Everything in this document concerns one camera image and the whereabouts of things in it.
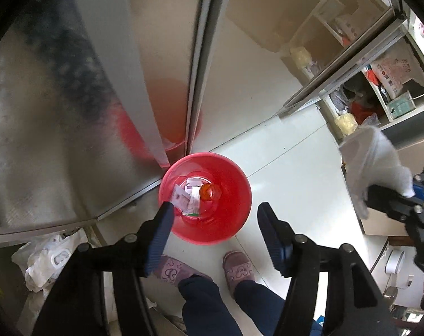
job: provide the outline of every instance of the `red plastic bucket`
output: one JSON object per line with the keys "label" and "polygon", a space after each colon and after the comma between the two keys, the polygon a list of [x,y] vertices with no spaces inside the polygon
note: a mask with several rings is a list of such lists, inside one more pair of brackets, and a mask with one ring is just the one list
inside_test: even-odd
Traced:
{"label": "red plastic bucket", "polygon": [[214,201],[201,201],[199,217],[185,216],[175,208],[173,233],[197,245],[217,244],[234,236],[246,222],[252,203],[251,187],[243,171],[222,155],[188,155],[166,172],[159,188],[159,205],[170,201],[175,184],[184,189],[183,184],[191,177],[218,184],[222,196]]}

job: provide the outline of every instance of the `person's foot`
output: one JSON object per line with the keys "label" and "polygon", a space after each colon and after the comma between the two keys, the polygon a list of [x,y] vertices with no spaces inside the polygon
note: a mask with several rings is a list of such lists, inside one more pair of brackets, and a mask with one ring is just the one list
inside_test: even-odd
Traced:
{"label": "person's foot", "polygon": [[223,269],[231,296],[242,280],[254,280],[254,270],[251,260],[241,251],[231,251],[223,257]]}
{"label": "person's foot", "polygon": [[170,258],[167,255],[162,255],[160,257],[159,265],[154,271],[154,275],[164,282],[173,284],[175,286],[178,286],[181,280],[190,278],[193,275],[202,276],[212,280],[210,276],[207,276],[197,271],[196,269],[189,267],[187,264],[175,258]]}

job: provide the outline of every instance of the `floor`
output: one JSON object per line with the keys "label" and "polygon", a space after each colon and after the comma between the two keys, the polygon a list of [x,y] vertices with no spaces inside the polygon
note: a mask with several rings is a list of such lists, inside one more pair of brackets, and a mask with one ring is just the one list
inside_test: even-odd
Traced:
{"label": "floor", "polygon": [[[257,281],[285,297],[289,279],[274,270],[256,221],[257,206],[269,202],[281,220],[296,233],[317,244],[339,247],[351,243],[370,268],[379,255],[384,237],[362,234],[347,193],[337,144],[315,105],[284,119],[275,117],[214,150],[234,160],[251,184],[253,203],[243,228],[230,240],[215,246],[195,246],[171,234],[165,254],[208,274],[220,287],[223,301],[243,334],[260,335],[227,291],[222,257],[230,250],[245,252],[256,268]],[[98,222],[112,244],[157,212],[157,188],[133,206]],[[153,276],[143,279],[149,299],[168,314],[181,315],[184,300],[177,289]],[[327,279],[320,277],[315,318],[325,313]]]}

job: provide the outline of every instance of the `floor tile grout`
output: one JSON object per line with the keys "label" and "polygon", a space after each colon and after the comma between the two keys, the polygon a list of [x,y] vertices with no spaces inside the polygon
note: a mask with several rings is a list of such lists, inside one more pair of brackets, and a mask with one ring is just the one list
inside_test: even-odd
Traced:
{"label": "floor tile grout", "polygon": [[247,178],[251,177],[252,175],[254,175],[255,173],[257,173],[258,171],[262,170],[263,168],[265,168],[267,165],[271,164],[272,162],[274,162],[275,160],[279,159],[282,155],[284,155],[285,153],[289,152],[290,150],[292,150],[294,147],[298,146],[300,143],[302,143],[304,140],[306,140],[308,137],[310,137],[311,135],[313,135],[315,132],[317,132],[319,129],[321,129],[322,127],[326,126],[325,124],[323,126],[320,126],[318,129],[316,129],[314,132],[312,132],[310,135],[307,135],[305,138],[303,138],[300,142],[298,142],[297,144],[293,145],[291,148],[289,148],[288,150],[284,151],[282,154],[280,154],[278,157],[274,158],[271,162],[265,164],[263,167],[257,169],[254,173],[251,173],[250,175],[247,176]]}
{"label": "floor tile grout", "polygon": [[242,246],[242,244],[240,243],[240,241],[238,240],[237,235],[235,235],[235,240],[237,240],[238,244],[241,246],[241,248],[243,249],[243,251],[245,252],[245,255],[248,257],[248,259],[251,261],[252,266],[254,267],[254,269],[258,272],[258,274],[260,275],[260,278],[263,280],[265,287],[267,287],[268,289],[270,289],[270,287],[268,286],[267,282],[265,282],[265,279],[263,278],[261,272],[258,271],[258,269],[255,267],[254,263],[252,262],[251,258],[249,257],[248,253],[246,252],[245,248]]}

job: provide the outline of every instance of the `refrigerator door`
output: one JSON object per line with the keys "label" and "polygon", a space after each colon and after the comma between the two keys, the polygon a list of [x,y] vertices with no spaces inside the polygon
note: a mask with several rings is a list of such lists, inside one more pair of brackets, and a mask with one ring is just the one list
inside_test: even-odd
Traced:
{"label": "refrigerator door", "polygon": [[0,242],[109,213],[183,155],[199,0],[116,3],[30,0],[0,40]]}

